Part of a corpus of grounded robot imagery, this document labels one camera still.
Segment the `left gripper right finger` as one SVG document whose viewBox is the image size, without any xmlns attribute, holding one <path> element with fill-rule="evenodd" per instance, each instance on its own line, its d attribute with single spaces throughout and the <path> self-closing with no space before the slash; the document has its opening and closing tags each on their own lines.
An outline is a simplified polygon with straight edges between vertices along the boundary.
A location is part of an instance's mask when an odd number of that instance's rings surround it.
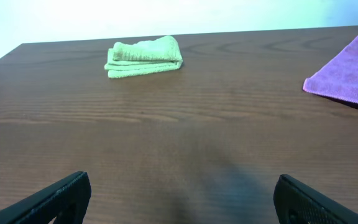
<svg viewBox="0 0 358 224">
<path fill-rule="evenodd" d="M 358 213 L 282 174 L 273 193 L 280 224 L 358 224 Z"/>
</svg>

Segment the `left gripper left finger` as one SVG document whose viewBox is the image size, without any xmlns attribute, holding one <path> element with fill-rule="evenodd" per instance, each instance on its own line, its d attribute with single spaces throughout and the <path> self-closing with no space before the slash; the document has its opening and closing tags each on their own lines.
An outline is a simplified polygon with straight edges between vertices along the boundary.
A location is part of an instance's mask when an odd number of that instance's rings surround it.
<svg viewBox="0 0 358 224">
<path fill-rule="evenodd" d="M 0 210 L 0 224 L 82 224 L 90 198 L 88 174 L 77 171 Z"/>
</svg>

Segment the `purple microfibre cloth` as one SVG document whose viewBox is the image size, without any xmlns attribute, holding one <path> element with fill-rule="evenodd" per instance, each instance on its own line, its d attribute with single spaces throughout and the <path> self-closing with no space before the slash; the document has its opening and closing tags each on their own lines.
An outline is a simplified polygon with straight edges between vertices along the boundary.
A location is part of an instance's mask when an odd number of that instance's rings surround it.
<svg viewBox="0 0 358 224">
<path fill-rule="evenodd" d="M 307 78 L 303 90 L 358 104 L 358 35 L 313 76 Z"/>
</svg>

